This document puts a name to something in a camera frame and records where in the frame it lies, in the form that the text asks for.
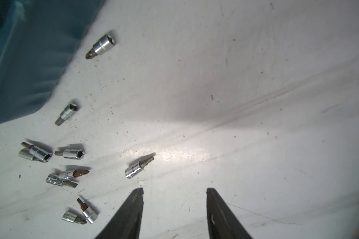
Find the silver bit bottom small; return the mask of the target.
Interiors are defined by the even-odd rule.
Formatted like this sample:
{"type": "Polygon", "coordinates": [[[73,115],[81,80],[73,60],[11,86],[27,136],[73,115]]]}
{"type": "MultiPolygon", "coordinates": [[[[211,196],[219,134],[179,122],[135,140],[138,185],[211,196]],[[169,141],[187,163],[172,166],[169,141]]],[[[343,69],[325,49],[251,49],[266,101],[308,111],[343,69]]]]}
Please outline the silver bit bottom small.
{"type": "Polygon", "coordinates": [[[76,201],[80,205],[82,214],[85,216],[86,220],[93,224],[98,218],[98,213],[91,206],[83,202],[80,198],[77,198],[76,201]]]}

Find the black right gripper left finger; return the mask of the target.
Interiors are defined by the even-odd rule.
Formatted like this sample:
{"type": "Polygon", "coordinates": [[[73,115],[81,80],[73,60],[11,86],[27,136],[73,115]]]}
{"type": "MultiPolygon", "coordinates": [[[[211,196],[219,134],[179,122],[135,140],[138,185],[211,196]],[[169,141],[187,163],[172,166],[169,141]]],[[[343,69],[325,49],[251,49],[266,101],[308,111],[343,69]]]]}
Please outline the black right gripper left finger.
{"type": "Polygon", "coordinates": [[[143,214],[143,188],[134,189],[95,239],[138,239],[143,214]]]}

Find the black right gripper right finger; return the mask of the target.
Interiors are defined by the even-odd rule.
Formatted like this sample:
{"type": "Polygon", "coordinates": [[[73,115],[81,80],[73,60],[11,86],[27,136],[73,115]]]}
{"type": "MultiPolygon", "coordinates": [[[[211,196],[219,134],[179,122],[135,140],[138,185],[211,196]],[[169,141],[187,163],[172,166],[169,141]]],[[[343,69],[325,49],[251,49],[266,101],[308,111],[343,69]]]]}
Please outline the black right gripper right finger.
{"type": "Polygon", "coordinates": [[[206,191],[207,224],[210,239],[252,239],[216,189],[206,191]]]}

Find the silver bit pair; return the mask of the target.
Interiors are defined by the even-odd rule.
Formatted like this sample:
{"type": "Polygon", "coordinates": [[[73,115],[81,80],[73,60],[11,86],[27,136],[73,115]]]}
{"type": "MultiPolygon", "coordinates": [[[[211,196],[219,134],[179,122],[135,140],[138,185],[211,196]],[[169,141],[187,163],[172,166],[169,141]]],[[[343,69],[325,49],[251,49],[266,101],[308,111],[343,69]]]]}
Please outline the silver bit pair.
{"type": "Polygon", "coordinates": [[[59,174],[51,173],[46,178],[46,183],[60,187],[67,186],[71,188],[76,188],[78,184],[71,180],[86,175],[89,172],[89,170],[69,170],[63,171],[59,174]]]}

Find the silver bit bottom long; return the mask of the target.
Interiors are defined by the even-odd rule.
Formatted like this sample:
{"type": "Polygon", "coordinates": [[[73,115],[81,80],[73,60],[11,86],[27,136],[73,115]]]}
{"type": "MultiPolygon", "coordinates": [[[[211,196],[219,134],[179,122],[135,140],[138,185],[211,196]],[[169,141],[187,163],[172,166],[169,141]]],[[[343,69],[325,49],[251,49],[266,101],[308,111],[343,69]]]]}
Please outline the silver bit bottom long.
{"type": "Polygon", "coordinates": [[[87,224],[86,219],[82,218],[78,214],[72,211],[66,211],[64,215],[62,216],[62,220],[70,223],[76,223],[80,225],[87,224]]]}

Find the dark teal storage box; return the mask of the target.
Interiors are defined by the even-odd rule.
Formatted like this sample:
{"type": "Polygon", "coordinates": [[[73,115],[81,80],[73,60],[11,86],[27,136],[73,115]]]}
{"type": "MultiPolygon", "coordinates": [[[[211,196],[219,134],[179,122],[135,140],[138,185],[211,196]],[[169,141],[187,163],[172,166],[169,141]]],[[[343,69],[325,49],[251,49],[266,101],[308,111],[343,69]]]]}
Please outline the dark teal storage box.
{"type": "Polygon", "coordinates": [[[0,1],[0,124],[48,101],[103,1],[0,1]]]}

